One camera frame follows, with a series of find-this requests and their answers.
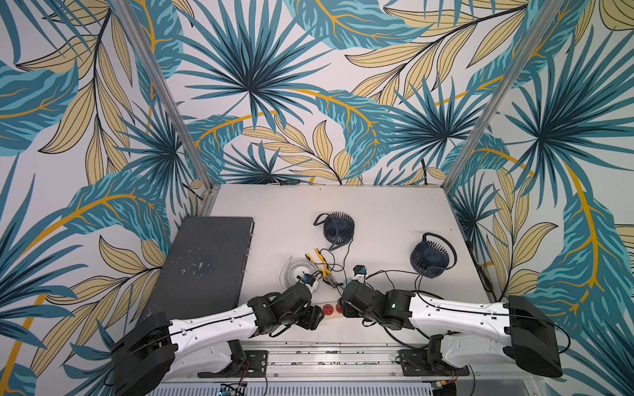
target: white table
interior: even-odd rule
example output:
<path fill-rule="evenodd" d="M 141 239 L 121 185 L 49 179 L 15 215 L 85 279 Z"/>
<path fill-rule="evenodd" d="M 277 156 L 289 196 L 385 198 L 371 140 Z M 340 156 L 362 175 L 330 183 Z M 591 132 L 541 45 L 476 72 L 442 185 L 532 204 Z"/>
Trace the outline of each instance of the white table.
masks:
<path fill-rule="evenodd" d="M 423 233 L 432 232 L 451 242 L 458 253 L 458 262 L 438 278 L 423 278 L 421 289 L 447 300 L 488 301 L 441 188 L 223 184 L 211 215 L 247 216 L 255 221 L 240 303 L 272 291 L 283 291 L 279 272 L 289 256 L 303 257 L 309 253 L 318 263 L 314 249 L 327 248 L 330 244 L 323 237 L 323 226 L 314 227 L 313 221 L 325 212 L 345 212 L 354 219 L 354 241 L 346 259 L 348 277 L 359 264 L 365 265 L 370 274 L 381 269 L 413 271 L 410 253 Z M 347 246 L 334 250 L 337 263 L 342 262 L 346 252 Z M 324 253 L 330 263 L 330 256 Z M 341 272 L 333 275 L 339 282 L 344 280 Z M 415 275 L 389 272 L 389 276 L 396 288 L 414 288 Z M 383 292 L 392 288 L 385 274 L 372 277 L 368 283 Z M 334 302 L 338 298 L 333 288 L 321 284 L 313 295 L 313 302 Z M 404 342 L 425 343 L 412 330 L 393 333 Z M 441 330 L 430 330 L 430 334 L 434 333 Z M 361 319 L 348 318 L 324 320 L 316 331 L 293 326 L 274 340 L 395 344 L 380 326 L 364 328 Z"/>

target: metal pole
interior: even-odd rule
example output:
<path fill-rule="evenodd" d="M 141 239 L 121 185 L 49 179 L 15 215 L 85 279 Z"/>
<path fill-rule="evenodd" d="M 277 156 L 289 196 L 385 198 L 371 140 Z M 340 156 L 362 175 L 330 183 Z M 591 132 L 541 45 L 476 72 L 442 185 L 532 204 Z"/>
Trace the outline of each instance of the metal pole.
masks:
<path fill-rule="evenodd" d="M 542 4 L 539 13 L 535 17 L 535 21 L 528 28 L 524 42 L 520 45 L 519 50 L 515 53 L 515 56 L 508 64 L 500 83 L 495 87 L 495 90 L 491 94 L 491 98 L 484 107 L 482 115 L 478 118 L 467 140 L 465 140 L 462 145 L 462 150 L 460 150 L 458 158 L 456 158 L 456 161 L 453 163 L 449 173 L 447 173 L 447 176 L 442 184 L 445 191 L 451 191 L 451 188 L 458 179 L 458 175 L 460 175 L 460 172 L 469 161 L 471 153 L 480 141 L 480 138 L 484 134 L 487 126 L 491 123 L 493 115 L 498 111 L 506 94 L 511 90 L 511 88 L 513 88 L 513 84 L 515 84 L 517 77 L 522 72 L 522 69 L 524 69 L 524 66 L 526 66 L 529 59 L 531 59 L 535 49 L 541 42 L 541 38 L 546 33 L 548 27 L 557 16 L 557 12 L 559 12 L 563 4 L 564 0 L 544 0 L 544 4 Z"/>
<path fill-rule="evenodd" d="M 198 174 L 198 178 L 202 181 L 205 189 L 211 193 L 212 181 L 209 179 L 209 175 L 207 175 L 207 167 L 200 159 L 200 155 L 194 146 L 194 142 L 187 130 L 187 126 L 183 122 L 181 112 L 178 110 L 176 101 L 174 101 L 174 98 L 167 87 L 165 77 L 163 77 L 159 64 L 150 48 L 150 43 L 141 29 L 141 24 L 136 18 L 134 10 L 130 6 L 129 0 L 111 0 L 111 4 L 114 7 L 117 17 L 121 21 L 121 26 L 123 27 L 128 40 L 130 40 L 130 43 L 136 52 L 136 56 L 139 57 L 141 64 L 150 78 L 150 82 L 154 86 L 154 90 L 157 93 L 158 99 L 161 101 L 161 105 L 165 109 L 169 120 L 174 125 L 176 134 L 180 138 L 185 152 L 190 156 L 190 160 L 196 170 L 196 173 Z"/>

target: fan guard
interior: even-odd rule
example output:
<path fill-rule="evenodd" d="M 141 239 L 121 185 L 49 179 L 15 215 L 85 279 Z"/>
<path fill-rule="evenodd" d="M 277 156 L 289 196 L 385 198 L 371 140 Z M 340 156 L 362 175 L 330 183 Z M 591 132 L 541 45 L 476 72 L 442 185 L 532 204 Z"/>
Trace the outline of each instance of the fan guard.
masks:
<path fill-rule="evenodd" d="M 289 257 L 280 269 L 280 286 L 286 290 L 298 282 L 298 276 L 303 278 L 305 274 L 315 273 L 319 273 L 319 268 L 315 263 L 304 258 L 293 259 Z"/>
<path fill-rule="evenodd" d="M 326 218 L 319 222 L 321 216 Z M 330 214 L 322 213 L 317 216 L 314 226 L 323 224 L 323 236 L 332 245 L 328 250 L 335 250 L 352 241 L 354 236 L 354 220 L 350 215 L 342 212 L 334 212 Z"/>

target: tropical leaf wallpaper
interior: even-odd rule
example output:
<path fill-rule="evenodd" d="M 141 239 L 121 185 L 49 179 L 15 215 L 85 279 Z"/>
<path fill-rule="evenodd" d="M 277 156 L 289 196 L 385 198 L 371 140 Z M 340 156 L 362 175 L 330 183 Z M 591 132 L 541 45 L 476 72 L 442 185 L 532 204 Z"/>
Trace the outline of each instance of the tropical leaf wallpaper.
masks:
<path fill-rule="evenodd" d="M 135 4 L 170 77 L 178 12 Z M 0 395 L 110 394 L 91 361 L 134 326 L 207 192 L 107 1 L 0 14 Z"/>
<path fill-rule="evenodd" d="M 633 18 L 587 1 L 560 50 L 540 43 L 448 192 L 495 298 L 524 294 L 573 339 L 552 395 L 634 394 Z"/>

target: red sticker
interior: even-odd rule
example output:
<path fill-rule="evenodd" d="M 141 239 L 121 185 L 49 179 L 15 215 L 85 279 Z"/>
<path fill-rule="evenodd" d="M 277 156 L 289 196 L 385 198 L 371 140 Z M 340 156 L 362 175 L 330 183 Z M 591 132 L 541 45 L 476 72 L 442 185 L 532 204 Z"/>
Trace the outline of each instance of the red sticker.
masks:
<path fill-rule="evenodd" d="M 323 310 L 323 313 L 326 314 L 327 316 L 330 316 L 335 312 L 335 309 L 330 304 L 324 305 L 322 310 Z"/>

